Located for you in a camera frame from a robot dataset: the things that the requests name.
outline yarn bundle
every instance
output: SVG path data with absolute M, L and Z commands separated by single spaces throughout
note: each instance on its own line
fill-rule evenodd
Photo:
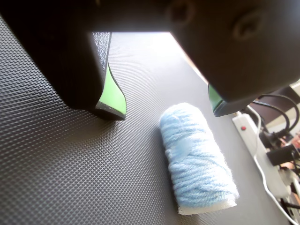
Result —
M 236 205 L 232 173 L 198 108 L 187 103 L 170 107 L 161 116 L 160 130 L 180 214 Z

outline white power strip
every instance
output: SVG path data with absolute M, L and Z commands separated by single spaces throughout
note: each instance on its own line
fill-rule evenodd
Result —
M 241 138 L 245 142 L 252 157 L 256 154 L 257 161 L 266 177 L 267 186 L 276 198 L 287 198 L 291 193 L 290 186 L 284 184 L 278 167 L 269 161 L 266 148 L 261 140 L 257 141 L 257 126 L 248 114 L 239 114 L 232 119 Z

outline table surface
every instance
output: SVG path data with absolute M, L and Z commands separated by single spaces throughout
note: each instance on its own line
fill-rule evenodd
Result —
M 112 73 L 126 121 L 65 106 L 0 20 L 1 224 L 283 225 L 232 116 L 215 118 L 207 85 L 168 33 L 114 33 Z M 238 187 L 237 206 L 177 214 L 158 120 L 199 107 Z

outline green accent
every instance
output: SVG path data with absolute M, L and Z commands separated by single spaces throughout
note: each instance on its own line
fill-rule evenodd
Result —
M 113 80 L 110 68 L 107 64 L 105 82 L 102 95 L 99 102 L 114 108 L 120 113 L 126 115 L 126 99 L 118 85 Z
M 210 84 L 208 85 L 208 96 L 212 111 L 214 112 L 216 108 L 223 102 L 223 99 Z

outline light blue yarn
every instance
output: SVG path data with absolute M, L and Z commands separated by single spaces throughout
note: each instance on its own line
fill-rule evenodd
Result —
M 160 130 L 179 206 L 210 207 L 239 197 L 231 171 L 198 108 L 187 103 L 170 107 L 160 119 Z

